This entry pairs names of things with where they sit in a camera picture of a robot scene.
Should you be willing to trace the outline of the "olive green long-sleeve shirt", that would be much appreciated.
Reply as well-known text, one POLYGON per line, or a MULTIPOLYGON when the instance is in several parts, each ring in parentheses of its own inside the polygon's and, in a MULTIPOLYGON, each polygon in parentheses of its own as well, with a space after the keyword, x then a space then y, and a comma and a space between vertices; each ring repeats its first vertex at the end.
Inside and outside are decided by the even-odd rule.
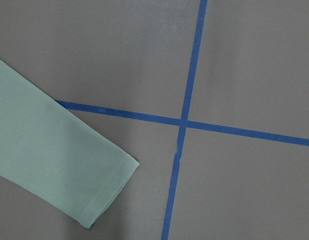
POLYGON ((0 60, 0 176, 88 229, 138 166, 0 60))

